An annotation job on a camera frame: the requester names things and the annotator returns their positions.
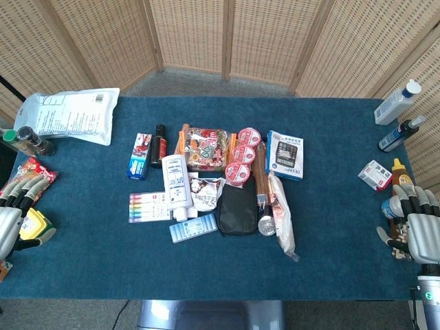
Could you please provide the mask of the light blue battery pack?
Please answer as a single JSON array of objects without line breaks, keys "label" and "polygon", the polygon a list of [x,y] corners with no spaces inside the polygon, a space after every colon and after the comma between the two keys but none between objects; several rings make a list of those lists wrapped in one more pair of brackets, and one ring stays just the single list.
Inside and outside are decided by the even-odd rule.
[{"label": "light blue battery pack", "polygon": [[202,217],[176,223],[169,227],[173,243],[181,243],[195,237],[210,234],[218,230],[217,222],[213,213]]}]

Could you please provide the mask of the amber honey bottle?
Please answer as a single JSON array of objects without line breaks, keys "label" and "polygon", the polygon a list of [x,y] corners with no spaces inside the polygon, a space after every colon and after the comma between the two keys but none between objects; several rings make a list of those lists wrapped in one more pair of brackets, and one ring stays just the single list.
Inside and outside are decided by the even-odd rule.
[{"label": "amber honey bottle", "polygon": [[393,175],[392,178],[393,185],[399,185],[399,186],[401,186],[402,184],[414,185],[408,171],[406,170],[406,167],[400,162],[398,158],[394,159],[392,166],[392,175]]}]

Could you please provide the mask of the white bottle blue cap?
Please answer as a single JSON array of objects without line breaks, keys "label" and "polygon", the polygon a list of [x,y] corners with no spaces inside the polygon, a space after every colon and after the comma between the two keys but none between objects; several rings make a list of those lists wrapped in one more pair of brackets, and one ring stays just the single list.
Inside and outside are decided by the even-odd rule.
[{"label": "white bottle blue cap", "polygon": [[421,92],[421,85],[410,79],[405,87],[394,90],[380,106],[374,110],[375,123],[389,125],[405,110],[412,106],[415,96]]}]

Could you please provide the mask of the red snack bag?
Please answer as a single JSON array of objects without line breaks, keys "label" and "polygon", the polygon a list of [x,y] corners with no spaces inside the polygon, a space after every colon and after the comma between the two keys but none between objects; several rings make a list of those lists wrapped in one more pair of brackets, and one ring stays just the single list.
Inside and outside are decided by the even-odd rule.
[{"label": "red snack bag", "polygon": [[35,195],[33,206],[57,177],[58,172],[48,170],[35,157],[29,157],[0,189],[0,207],[18,208],[30,191]]}]

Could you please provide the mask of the woven bamboo folding screen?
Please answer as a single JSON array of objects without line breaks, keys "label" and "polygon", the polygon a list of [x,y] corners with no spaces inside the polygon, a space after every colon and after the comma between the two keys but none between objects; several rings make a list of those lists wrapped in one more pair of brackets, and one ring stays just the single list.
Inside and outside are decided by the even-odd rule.
[{"label": "woven bamboo folding screen", "polygon": [[410,79],[406,148],[440,186],[440,0],[0,0],[0,77],[22,96],[132,87],[167,67],[284,86],[300,97],[384,98]]}]

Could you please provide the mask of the dark blue spray bottle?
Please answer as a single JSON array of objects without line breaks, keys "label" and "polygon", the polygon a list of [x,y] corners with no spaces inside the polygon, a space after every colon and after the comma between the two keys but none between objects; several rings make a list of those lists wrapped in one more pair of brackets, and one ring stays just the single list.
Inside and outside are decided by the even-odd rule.
[{"label": "dark blue spray bottle", "polygon": [[378,142],[378,148],[383,152],[390,152],[403,144],[408,138],[419,131],[420,126],[426,121],[426,117],[419,115],[413,120],[406,120],[393,129],[388,135]]}]

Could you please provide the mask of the small blue label bottle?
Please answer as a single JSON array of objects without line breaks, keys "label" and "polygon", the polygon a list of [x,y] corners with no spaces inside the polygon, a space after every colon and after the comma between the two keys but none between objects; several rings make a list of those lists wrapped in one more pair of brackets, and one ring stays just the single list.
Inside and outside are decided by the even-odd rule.
[{"label": "small blue label bottle", "polygon": [[385,200],[381,205],[383,215],[387,219],[403,218],[402,205],[397,195]]}]

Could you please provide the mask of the blue table cloth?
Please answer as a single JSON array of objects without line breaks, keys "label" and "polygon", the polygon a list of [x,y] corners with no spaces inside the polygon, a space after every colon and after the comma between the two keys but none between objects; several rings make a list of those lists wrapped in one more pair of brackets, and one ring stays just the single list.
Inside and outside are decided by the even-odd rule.
[{"label": "blue table cloth", "polygon": [[[403,146],[383,153],[387,126],[374,123],[371,99],[121,97],[112,138],[102,146],[54,140],[41,163],[58,177],[36,203],[55,226],[44,245],[12,255],[0,298],[208,300],[405,300],[418,266],[395,259],[380,241],[387,224],[375,191],[358,173],[371,160],[409,165]],[[188,123],[236,132],[252,127],[304,140],[304,177],[286,179],[296,252],[275,237],[213,232],[173,243],[170,223],[129,222],[129,196],[164,188],[162,172],[143,181],[126,171],[138,133],[166,127],[169,149]]]}]

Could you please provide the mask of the nuts snack package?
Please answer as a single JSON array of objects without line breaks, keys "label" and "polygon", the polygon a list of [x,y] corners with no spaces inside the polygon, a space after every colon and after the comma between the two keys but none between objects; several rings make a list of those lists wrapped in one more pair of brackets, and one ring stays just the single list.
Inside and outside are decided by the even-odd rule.
[{"label": "nuts snack package", "polygon": [[[390,228],[390,238],[392,240],[402,243],[408,242],[406,225],[404,225],[399,219],[389,219],[388,224]],[[404,252],[403,250],[399,250],[395,247],[392,248],[392,255],[396,259],[406,259],[408,261],[412,260],[409,252]]]}]

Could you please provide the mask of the green lid spice bottle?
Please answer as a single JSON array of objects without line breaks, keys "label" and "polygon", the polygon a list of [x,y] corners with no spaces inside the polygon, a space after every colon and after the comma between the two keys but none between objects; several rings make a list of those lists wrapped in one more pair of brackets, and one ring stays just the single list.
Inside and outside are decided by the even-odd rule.
[{"label": "green lid spice bottle", "polygon": [[14,148],[15,150],[19,150],[19,139],[17,138],[17,133],[13,129],[2,130],[2,139],[9,146]]}]

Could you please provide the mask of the black pole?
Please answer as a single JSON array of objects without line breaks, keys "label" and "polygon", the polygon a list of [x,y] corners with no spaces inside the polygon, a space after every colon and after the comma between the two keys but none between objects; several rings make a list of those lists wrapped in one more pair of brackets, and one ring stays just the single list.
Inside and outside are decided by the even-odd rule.
[{"label": "black pole", "polygon": [[16,96],[21,102],[26,101],[26,97],[11,85],[2,75],[0,75],[0,84],[2,84],[9,92]]}]

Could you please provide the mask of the white plastic bottle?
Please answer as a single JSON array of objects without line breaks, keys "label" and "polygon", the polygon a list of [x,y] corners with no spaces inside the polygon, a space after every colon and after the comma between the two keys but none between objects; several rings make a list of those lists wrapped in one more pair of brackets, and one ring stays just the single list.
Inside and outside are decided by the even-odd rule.
[{"label": "white plastic bottle", "polygon": [[193,206],[190,182],[184,155],[169,155],[162,159],[165,200],[176,221],[188,219],[188,209]]}]

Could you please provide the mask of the orange package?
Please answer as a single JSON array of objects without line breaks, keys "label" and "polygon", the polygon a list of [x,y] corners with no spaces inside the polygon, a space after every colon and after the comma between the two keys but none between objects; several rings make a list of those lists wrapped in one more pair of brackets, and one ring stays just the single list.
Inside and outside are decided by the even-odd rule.
[{"label": "orange package", "polygon": [[0,260],[0,283],[5,280],[12,267],[13,265],[10,262],[6,260]]}]

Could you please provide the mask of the colourful mixed snack bag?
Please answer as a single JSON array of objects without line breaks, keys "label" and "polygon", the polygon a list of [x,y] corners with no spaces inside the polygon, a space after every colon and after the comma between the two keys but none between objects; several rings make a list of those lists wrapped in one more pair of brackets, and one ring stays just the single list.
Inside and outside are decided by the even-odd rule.
[{"label": "colourful mixed snack bag", "polygon": [[223,129],[204,129],[185,123],[179,131],[174,154],[183,155],[192,172],[223,172],[232,161],[237,134]]}]

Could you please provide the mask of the black zipper pouch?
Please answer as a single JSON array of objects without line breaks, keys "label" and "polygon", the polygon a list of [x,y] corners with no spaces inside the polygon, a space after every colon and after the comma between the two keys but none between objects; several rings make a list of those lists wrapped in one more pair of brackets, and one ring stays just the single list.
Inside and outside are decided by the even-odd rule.
[{"label": "black zipper pouch", "polygon": [[242,188],[225,185],[217,206],[217,227],[222,234],[247,236],[257,229],[256,184],[249,178]]}]

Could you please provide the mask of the highlighter pen pack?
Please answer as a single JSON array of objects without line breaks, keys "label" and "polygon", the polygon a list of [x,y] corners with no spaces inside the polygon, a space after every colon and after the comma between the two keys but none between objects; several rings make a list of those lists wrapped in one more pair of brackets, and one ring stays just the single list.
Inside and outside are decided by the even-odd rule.
[{"label": "highlighter pen pack", "polygon": [[133,193],[129,196],[129,223],[170,221],[165,192]]}]

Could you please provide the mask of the white red carton box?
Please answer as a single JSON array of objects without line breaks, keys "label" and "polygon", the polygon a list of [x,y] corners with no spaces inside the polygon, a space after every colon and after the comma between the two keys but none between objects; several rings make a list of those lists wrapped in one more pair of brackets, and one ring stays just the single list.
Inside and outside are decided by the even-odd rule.
[{"label": "white red carton box", "polygon": [[371,160],[358,177],[375,191],[381,191],[392,181],[392,173],[375,160]]}]

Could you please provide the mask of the white milk snack bag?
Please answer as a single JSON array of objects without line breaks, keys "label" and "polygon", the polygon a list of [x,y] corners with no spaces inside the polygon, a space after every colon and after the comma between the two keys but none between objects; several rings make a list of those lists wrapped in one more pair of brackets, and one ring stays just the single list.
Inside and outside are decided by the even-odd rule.
[{"label": "white milk snack bag", "polygon": [[200,212],[214,210],[226,183],[224,178],[190,178],[193,206]]}]

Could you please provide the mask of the yellow lid container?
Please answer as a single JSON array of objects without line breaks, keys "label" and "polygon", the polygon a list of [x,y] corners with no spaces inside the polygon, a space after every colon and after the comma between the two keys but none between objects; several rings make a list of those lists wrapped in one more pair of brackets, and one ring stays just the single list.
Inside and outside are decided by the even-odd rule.
[{"label": "yellow lid container", "polygon": [[38,210],[30,208],[19,231],[23,240],[39,239],[42,243],[53,237],[56,228],[52,222]]}]

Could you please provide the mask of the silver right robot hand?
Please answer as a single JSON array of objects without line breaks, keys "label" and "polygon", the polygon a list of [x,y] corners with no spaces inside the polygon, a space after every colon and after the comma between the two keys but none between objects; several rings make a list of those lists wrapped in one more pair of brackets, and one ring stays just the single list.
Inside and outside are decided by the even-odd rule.
[{"label": "silver right robot hand", "polygon": [[440,201],[430,190],[410,184],[394,185],[399,199],[406,241],[398,241],[378,226],[376,232],[385,244],[400,250],[418,264],[440,265]]}]

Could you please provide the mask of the dark sauce bottle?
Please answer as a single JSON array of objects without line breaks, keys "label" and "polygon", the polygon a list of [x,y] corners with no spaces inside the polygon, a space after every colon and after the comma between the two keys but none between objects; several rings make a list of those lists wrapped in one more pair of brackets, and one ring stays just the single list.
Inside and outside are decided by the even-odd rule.
[{"label": "dark sauce bottle", "polygon": [[156,126],[155,135],[151,140],[150,165],[153,168],[162,167],[162,159],[167,154],[167,140],[164,137],[165,126],[158,124]]}]

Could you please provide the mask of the blue red toothpaste box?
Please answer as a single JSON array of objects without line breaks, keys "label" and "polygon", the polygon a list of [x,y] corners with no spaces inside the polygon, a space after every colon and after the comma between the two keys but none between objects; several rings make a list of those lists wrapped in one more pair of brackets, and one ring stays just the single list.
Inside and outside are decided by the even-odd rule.
[{"label": "blue red toothpaste box", "polygon": [[126,171],[128,178],[136,180],[145,179],[146,170],[149,163],[151,139],[151,134],[137,133],[129,165]]}]

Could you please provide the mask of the clear jar of clips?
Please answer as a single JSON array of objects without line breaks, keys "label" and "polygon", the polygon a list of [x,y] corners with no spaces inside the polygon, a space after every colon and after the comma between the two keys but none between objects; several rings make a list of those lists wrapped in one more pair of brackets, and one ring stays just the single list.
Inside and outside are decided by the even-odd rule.
[{"label": "clear jar of clips", "polygon": [[276,225],[273,216],[263,215],[258,220],[258,231],[265,237],[276,234]]}]

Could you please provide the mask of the long brown wrapped package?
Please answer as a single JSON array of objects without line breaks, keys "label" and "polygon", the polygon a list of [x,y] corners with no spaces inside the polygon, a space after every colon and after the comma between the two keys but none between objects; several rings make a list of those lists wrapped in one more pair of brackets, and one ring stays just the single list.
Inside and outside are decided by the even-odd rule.
[{"label": "long brown wrapped package", "polygon": [[255,158],[252,163],[252,174],[256,183],[256,200],[259,217],[272,217],[273,210],[270,201],[268,174],[265,172],[266,144],[260,142],[255,148]]}]

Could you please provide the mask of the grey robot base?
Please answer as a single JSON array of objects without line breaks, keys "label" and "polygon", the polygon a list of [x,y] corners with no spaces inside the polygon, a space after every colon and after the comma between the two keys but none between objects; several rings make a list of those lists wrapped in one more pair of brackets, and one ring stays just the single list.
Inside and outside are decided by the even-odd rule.
[{"label": "grey robot base", "polygon": [[143,300],[137,330],[287,330],[280,300]]}]

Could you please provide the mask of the blue white calculator box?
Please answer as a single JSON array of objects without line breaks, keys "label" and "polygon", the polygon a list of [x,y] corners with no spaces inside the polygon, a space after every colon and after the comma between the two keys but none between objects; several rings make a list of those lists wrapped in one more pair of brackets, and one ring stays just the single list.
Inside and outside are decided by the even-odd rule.
[{"label": "blue white calculator box", "polygon": [[304,141],[273,130],[267,134],[265,172],[294,181],[303,179]]}]

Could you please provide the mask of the large white printed bag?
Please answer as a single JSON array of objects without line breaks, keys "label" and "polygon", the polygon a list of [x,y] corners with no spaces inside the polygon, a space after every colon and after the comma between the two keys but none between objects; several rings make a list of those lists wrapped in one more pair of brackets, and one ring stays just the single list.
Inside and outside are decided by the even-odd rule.
[{"label": "large white printed bag", "polygon": [[72,137],[108,146],[119,95],[118,88],[34,93],[19,107],[14,130],[31,127],[42,138]]}]

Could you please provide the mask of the dark pepper grinder bottle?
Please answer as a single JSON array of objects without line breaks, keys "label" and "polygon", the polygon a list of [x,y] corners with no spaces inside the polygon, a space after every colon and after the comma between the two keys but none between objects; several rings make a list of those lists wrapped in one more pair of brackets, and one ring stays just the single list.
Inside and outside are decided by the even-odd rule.
[{"label": "dark pepper grinder bottle", "polygon": [[53,155],[55,146],[49,140],[39,137],[30,126],[22,126],[17,131],[17,137],[20,140],[28,141],[40,155]]}]

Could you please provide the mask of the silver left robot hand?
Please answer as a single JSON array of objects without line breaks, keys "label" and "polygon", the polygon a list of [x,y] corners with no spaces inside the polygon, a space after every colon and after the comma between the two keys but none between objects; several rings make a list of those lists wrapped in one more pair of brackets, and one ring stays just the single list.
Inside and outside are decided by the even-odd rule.
[{"label": "silver left robot hand", "polygon": [[[43,175],[25,175],[12,179],[0,192],[0,261],[6,260],[14,251],[38,247],[49,241],[56,228],[40,212],[32,212],[37,198],[51,184]],[[30,224],[30,215],[38,221]],[[21,236],[24,224],[37,231],[31,236]]]}]

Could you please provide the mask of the red white yogurt cup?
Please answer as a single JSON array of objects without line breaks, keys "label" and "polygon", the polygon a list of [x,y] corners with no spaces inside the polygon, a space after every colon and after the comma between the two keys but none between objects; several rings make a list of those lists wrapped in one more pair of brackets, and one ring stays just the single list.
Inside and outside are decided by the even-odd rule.
[{"label": "red white yogurt cup", "polygon": [[225,168],[225,178],[233,186],[243,185],[248,180],[250,174],[250,167],[240,162],[233,162]]},{"label": "red white yogurt cup", "polygon": [[255,151],[247,145],[240,144],[233,150],[232,159],[233,162],[251,164],[255,159]]},{"label": "red white yogurt cup", "polygon": [[254,149],[261,142],[261,134],[252,127],[246,127],[237,134],[237,141]]}]

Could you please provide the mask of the clear package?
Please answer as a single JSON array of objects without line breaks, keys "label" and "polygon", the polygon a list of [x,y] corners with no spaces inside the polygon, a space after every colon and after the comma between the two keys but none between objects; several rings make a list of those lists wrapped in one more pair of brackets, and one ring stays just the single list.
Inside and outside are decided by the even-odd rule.
[{"label": "clear package", "polygon": [[295,252],[296,243],[292,215],[287,203],[283,184],[281,180],[275,176],[273,171],[269,172],[268,186],[278,243],[286,256],[294,262],[299,262],[300,257]]}]

